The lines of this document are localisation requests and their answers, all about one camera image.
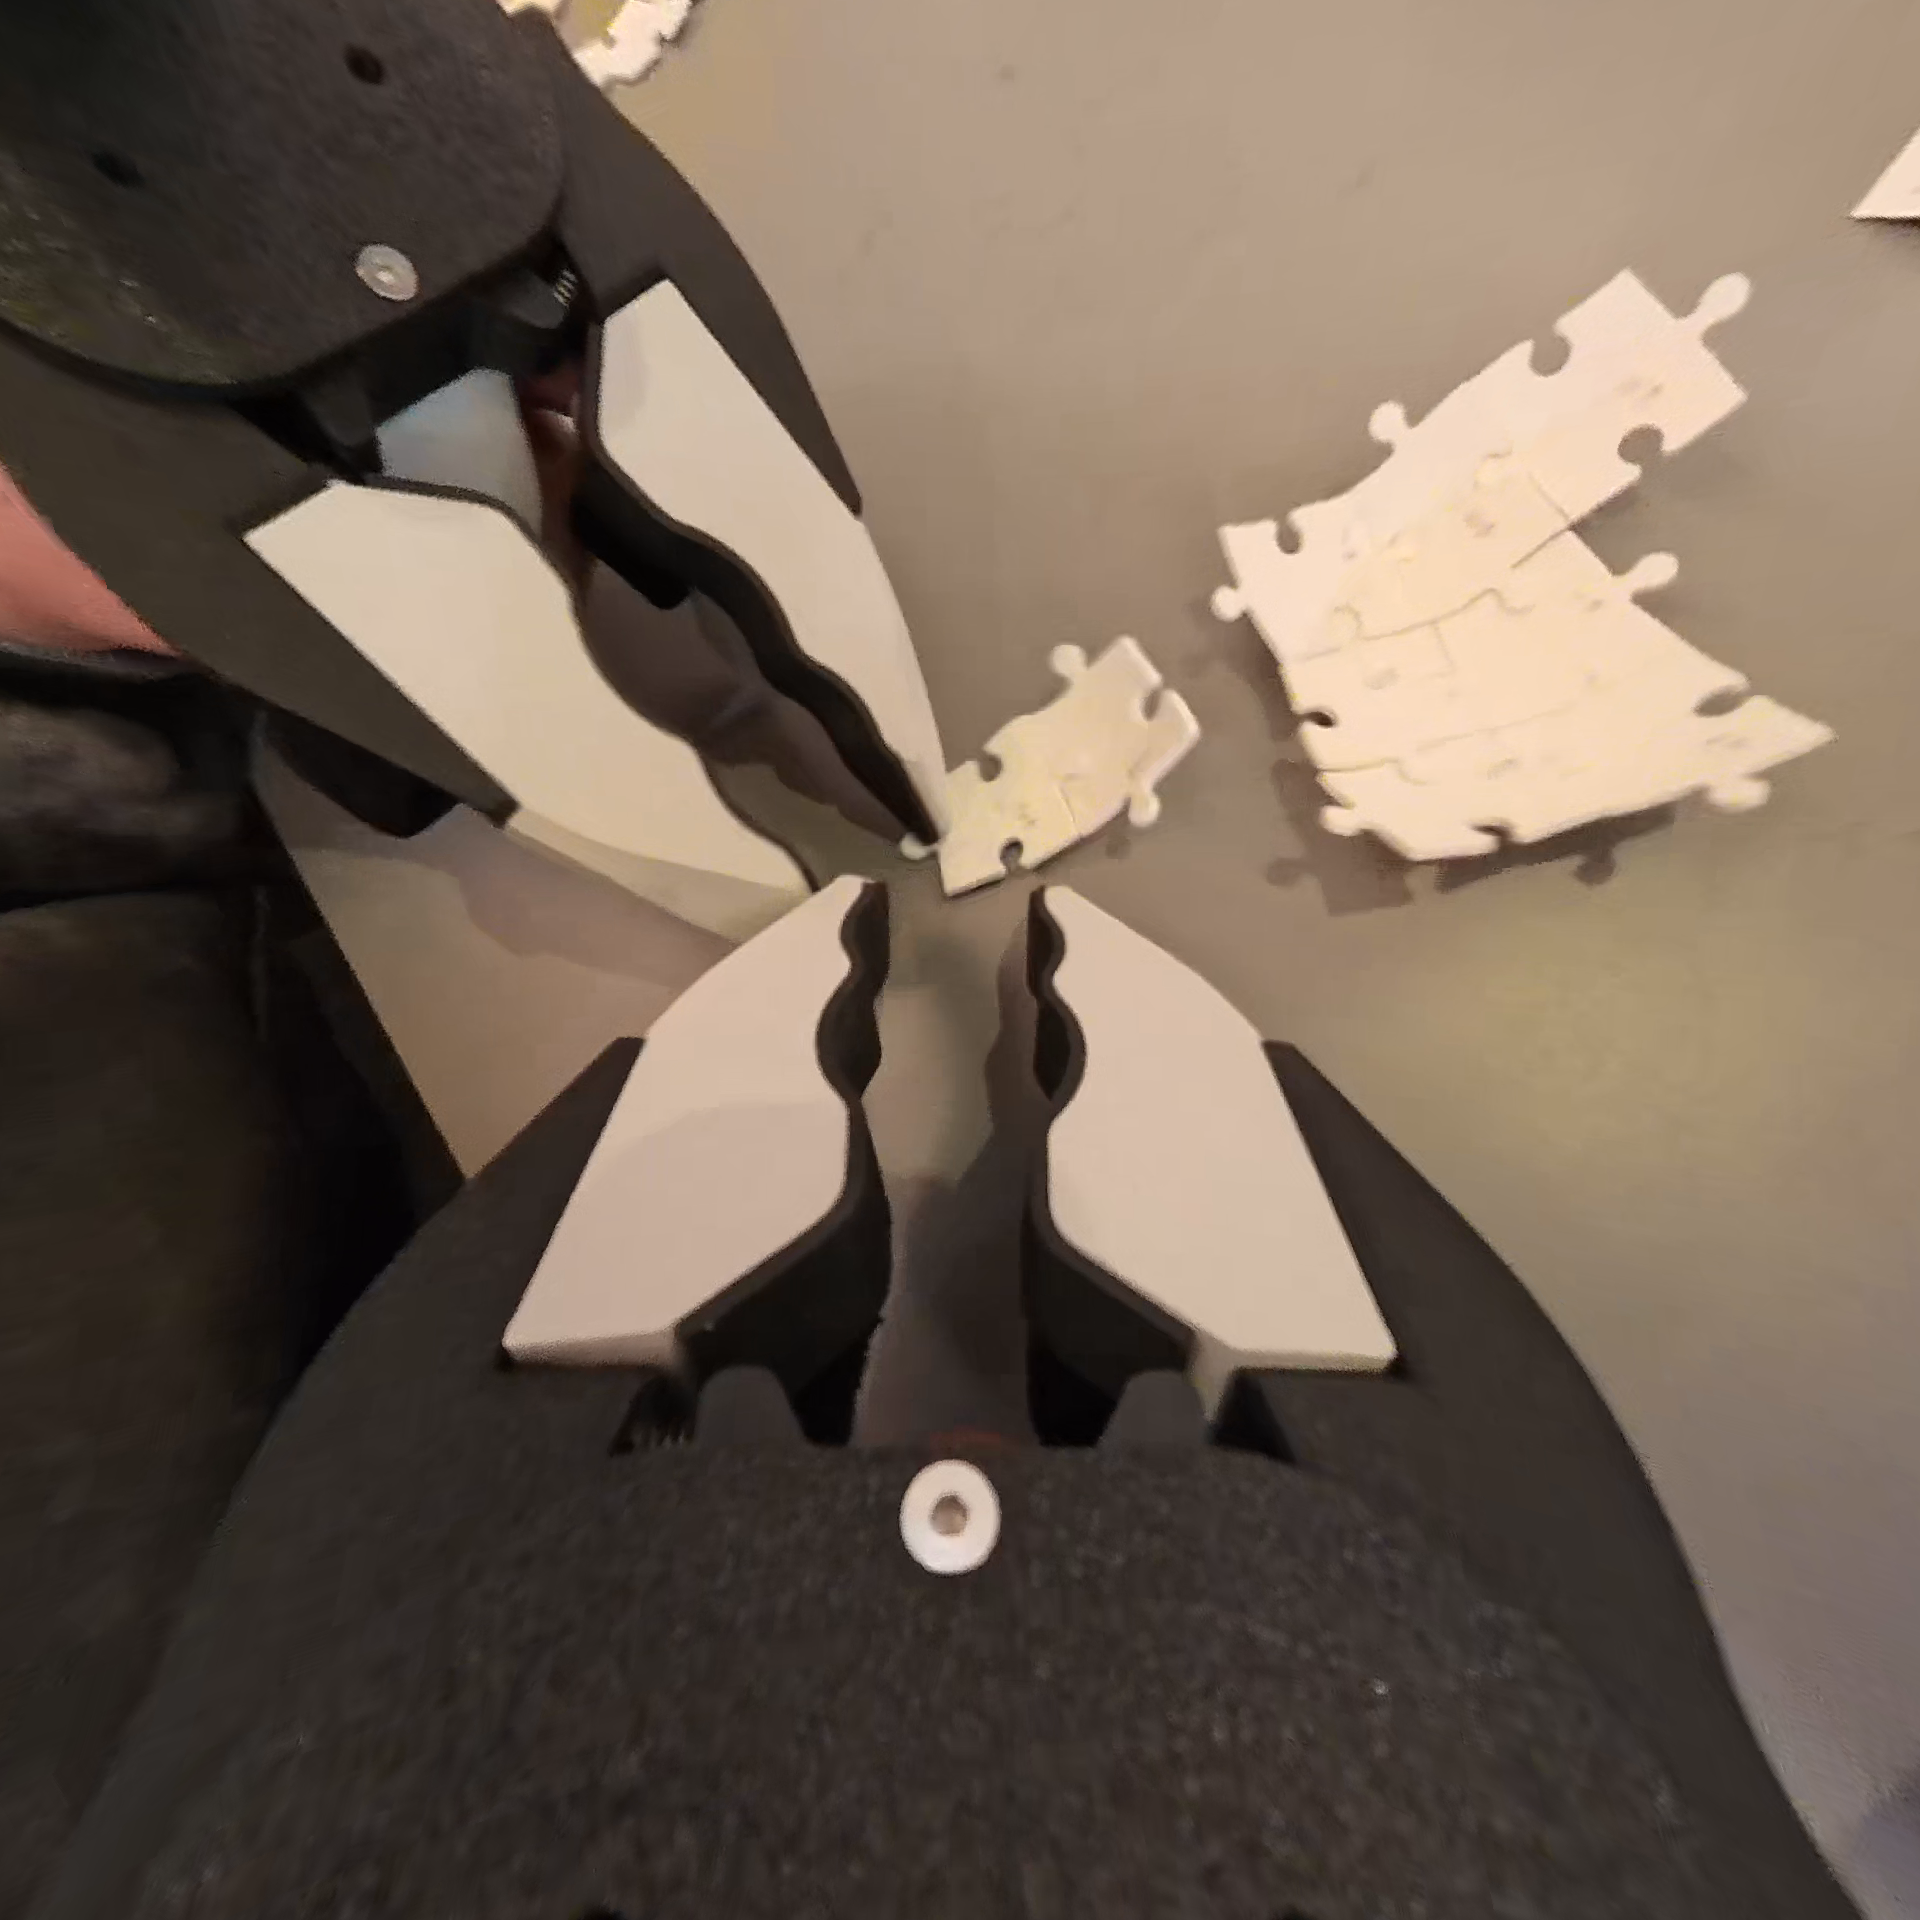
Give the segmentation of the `small joined puzzle section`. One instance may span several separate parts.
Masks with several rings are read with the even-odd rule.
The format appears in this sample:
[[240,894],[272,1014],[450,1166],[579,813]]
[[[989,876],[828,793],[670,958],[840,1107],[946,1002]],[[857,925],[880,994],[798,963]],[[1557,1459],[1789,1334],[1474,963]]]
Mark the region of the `small joined puzzle section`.
[[949,770],[949,828],[926,846],[905,836],[904,857],[933,857],[949,897],[1030,874],[1116,821],[1150,828],[1162,781],[1193,753],[1202,730],[1166,685],[1137,637],[1097,657],[1077,645],[1049,653],[1062,689]]

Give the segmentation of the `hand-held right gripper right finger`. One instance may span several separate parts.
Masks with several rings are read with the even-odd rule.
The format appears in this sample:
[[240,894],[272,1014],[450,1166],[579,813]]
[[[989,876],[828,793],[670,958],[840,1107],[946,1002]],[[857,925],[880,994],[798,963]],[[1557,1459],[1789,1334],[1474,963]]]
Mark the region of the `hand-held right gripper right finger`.
[[1379,1383],[1402,1346],[1258,1027],[1065,884],[1027,908],[1041,1105],[1027,1404],[1089,1450],[1169,1375],[1218,1430],[1262,1379]]

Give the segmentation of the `joined white puzzle section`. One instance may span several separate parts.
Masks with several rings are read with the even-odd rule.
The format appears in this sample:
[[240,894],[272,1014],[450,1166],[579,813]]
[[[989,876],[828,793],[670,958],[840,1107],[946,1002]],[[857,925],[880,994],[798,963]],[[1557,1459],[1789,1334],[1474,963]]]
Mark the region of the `joined white puzzle section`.
[[1688,310],[1618,273],[1425,415],[1377,407],[1384,457],[1282,519],[1217,529],[1211,611],[1274,659],[1324,793],[1321,825],[1406,861],[1486,857],[1651,809],[1757,809],[1834,730],[1756,690],[1644,598],[1651,550],[1609,566],[1581,525],[1660,453],[1744,404],[1713,333],[1754,298],[1717,276]]

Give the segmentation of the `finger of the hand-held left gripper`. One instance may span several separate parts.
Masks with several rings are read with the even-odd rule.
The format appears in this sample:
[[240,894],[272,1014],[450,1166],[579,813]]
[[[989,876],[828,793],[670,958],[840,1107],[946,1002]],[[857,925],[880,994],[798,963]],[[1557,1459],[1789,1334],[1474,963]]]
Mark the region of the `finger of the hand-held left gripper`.
[[572,590],[480,497],[325,483],[246,546],[507,796],[507,835],[643,901],[805,901],[802,865],[612,689]]
[[860,509],[668,279],[594,330],[582,398],[604,556],[721,605],[900,831],[937,843],[945,742]]

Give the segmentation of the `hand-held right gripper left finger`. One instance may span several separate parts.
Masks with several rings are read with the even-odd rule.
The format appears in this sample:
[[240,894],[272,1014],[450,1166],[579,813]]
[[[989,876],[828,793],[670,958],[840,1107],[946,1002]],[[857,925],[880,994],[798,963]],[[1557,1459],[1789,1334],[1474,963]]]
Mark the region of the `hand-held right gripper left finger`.
[[891,903],[842,878],[677,997],[504,1330],[537,1372],[643,1372],[691,1406],[733,1370],[843,1446],[891,1286],[891,1209],[864,1095]]

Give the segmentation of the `scattered loose puzzle pieces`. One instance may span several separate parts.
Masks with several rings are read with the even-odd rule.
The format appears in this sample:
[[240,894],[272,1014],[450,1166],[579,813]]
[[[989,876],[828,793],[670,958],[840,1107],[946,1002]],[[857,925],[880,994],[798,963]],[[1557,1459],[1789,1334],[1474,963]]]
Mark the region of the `scattered loose puzzle pieces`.
[[509,15],[539,15],[565,42],[590,85],[640,85],[684,35],[694,2],[501,2]]

